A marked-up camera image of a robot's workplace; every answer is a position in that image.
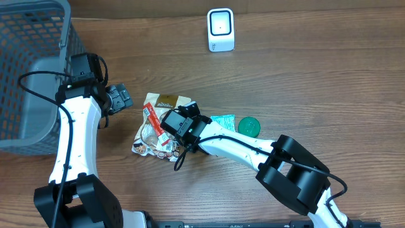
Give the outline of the green lid jar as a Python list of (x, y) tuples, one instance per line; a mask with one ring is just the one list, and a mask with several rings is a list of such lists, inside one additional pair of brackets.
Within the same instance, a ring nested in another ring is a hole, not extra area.
[(256, 118), (245, 117), (239, 122), (237, 130), (240, 134), (248, 137), (257, 138), (261, 131), (261, 125)]

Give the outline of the red white snack packet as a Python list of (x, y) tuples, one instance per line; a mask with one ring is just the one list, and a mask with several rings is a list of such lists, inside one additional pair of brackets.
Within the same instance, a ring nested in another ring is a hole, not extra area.
[(191, 98), (184, 96), (147, 93), (142, 107), (143, 123), (135, 135), (132, 152), (177, 161), (180, 154), (178, 142), (161, 128), (161, 123), (170, 110), (190, 102)]

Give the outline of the teal snack packet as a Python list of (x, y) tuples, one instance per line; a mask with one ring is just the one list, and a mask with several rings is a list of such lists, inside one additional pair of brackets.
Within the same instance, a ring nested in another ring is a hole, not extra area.
[(213, 115), (211, 119), (222, 127), (235, 132), (235, 115)]

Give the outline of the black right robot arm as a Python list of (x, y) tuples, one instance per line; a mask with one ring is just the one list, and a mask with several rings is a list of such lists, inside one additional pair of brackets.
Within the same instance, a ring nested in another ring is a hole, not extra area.
[(191, 151), (222, 156), (254, 170), (276, 200), (309, 217), (314, 227), (352, 227), (334, 202), (347, 184), (295, 139), (281, 135), (276, 141), (263, 140), (228, 130), (202, 115), (195, 103), (170, 110), (161, 128), (184, 147), (175, 170)]

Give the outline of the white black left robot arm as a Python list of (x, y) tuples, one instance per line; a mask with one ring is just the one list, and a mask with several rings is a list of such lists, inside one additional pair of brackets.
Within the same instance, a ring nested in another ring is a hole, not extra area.
[(96, 167), (99, 122), (133, 105), (123, 84), (108, 85), (105, 61), (72, 56), (72, 72), (55, 95), (60, 115), (58, 152), (49, 184), (34, 205), (49, 227), (157, 227), (145, 211), (128, 211), (100, 181)]

